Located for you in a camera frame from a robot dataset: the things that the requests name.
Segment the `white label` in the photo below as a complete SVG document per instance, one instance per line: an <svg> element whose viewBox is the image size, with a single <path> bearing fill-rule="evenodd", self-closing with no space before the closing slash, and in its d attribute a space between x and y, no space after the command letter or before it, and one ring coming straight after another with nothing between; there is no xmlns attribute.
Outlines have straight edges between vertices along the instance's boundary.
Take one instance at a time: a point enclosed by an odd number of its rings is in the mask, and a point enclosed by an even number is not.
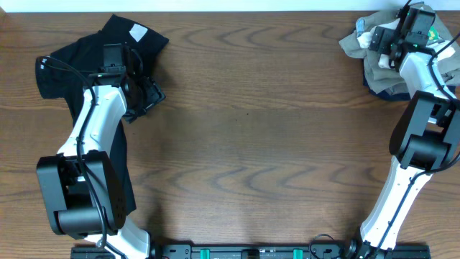
<svg viewBox="0 0 460 259"><path fill-rule="evenodd" d="M129 34L137 41L139 42L142 37L147 33L147 28L140 26L138 24L134 24L134 26L131 28L129 31Z"/></svg>

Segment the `wooden table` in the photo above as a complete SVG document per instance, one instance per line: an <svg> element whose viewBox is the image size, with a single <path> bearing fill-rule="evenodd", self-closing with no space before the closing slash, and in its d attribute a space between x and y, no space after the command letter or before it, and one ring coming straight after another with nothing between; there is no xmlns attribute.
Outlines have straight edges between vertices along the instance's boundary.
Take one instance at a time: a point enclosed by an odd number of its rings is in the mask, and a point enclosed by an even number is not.
<svg viewBox="0 0 460 259"><path fill-rule="evenodd" d="M163 240L309 242L350 238L390 167L407 103L371 96L338 41L369 12L122 13L170 38L155 77L167 98L125 124L134 221ZM0 257L68 258L35 173L72 129L44 100L35 57L101 29L111 14L9 14L0 31ZM451 32L460 12L440 13ZM460 252L460 168L435 176L401 242Z"/></svg>

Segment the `gray cloth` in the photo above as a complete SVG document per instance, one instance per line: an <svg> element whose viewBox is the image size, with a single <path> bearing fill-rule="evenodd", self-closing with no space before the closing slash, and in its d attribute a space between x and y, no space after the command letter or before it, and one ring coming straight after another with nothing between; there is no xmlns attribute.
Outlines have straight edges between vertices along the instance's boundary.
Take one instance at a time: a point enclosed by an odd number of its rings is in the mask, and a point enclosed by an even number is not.
<svg viewBox="0 0 460 259"><path fill-rule="evenodd" d="M414 7L422 6L423 9L433 11L431 7L422 4L416 4ZM394 21L397 17L398 11L380 11L362 17L364 20L364 30L369 32L374 26L386 24ZM452 35L449 30L444 26L441 19L436 15L434 28L438 31L439 37L444 40L452 40ZM375 93L386 91L389 94L407 93L408 89L405 85L404 79L394 69L387 69L379 67L380 55L375 51L369 49L362 49L357 40L357 31L339 41L340 46L345 53L351 58L364 59L364 76L371 90ZM450 86L460 85L460 47L455 42L452 44L455 53L450 57L440 60L438 63L439 73L443 76L446 84Z"/></svg>

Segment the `black t-shirt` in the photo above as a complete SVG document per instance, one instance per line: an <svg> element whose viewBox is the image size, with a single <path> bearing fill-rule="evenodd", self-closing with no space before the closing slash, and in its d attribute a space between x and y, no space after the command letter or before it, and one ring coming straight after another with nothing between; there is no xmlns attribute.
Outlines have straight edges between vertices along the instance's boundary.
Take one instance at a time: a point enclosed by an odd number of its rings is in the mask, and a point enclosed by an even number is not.
<svg viewBox="0 0 460 259"><path fill-rule="evenodd" d="M138 31L135 32L137 33L136 39L130 34L132 29ZM167 38L142 24L112 15L103 29L96 34L82 37L77 42L56 50L50 56L79 71L97 71L104 64L104 45L122 43L137 50L144 66L141 76L150 76L155 57L168 41ZM75 124L83 105L83 84L80 79L70 72L44 67L38 61L35 64L35 75L41 96L44 99L63 97L67 101L73 124ZM127 140L121 122L116 128L110 159L123 186L126 195L126 211L129 214L136 209L136 203L129 180Z"/></svg>

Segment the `white wall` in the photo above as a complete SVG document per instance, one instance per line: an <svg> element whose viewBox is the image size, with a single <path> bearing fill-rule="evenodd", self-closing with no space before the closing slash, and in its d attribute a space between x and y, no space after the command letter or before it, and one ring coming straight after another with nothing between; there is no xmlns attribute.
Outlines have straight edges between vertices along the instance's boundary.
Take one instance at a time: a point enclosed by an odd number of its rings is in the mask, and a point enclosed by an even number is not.
<svg viewBox="0 0 460 259"><path fill-rule="evenodd" d="M396 9L406 0L0 0L6 12L231 12ZM426 0L435 10L460 10L460 0Z"/></svg>

